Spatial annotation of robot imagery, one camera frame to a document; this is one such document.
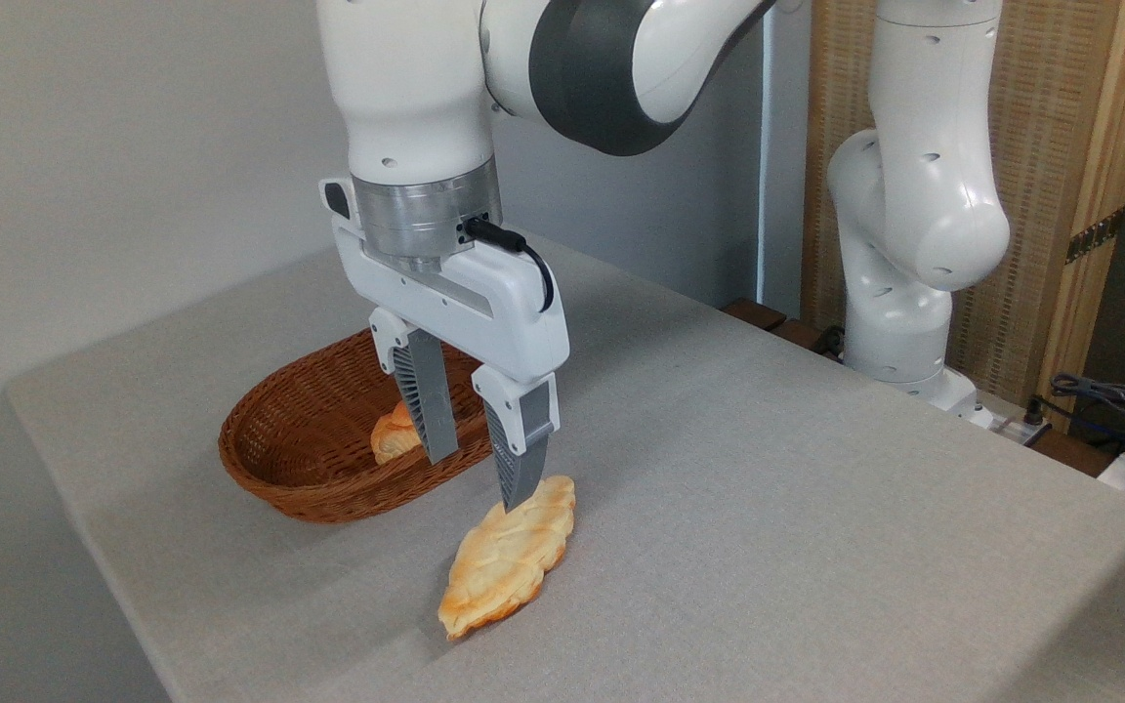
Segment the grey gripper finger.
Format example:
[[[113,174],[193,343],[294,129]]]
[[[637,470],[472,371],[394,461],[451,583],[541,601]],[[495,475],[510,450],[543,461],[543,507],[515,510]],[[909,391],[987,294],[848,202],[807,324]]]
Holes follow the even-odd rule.
[[[557,378],[548,373],[520,384],[485,364],[472,384],[485,406],[503,506],[512,512],[536,493],[548,440],[560,426]]]
[[[441,340],[380,307],[369,323],[381,369],[395,378],[430,462],[440,463],[459,449]]]

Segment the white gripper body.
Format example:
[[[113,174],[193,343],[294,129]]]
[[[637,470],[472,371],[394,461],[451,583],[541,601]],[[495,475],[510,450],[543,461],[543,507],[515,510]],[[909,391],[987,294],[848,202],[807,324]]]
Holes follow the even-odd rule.
[[[341,263],[356,292],[520,384],[568,357],[562,300],[544,308],[540,268],[485,243],[415,271],[375,252],[360,227],[350,179],[322,180]]]

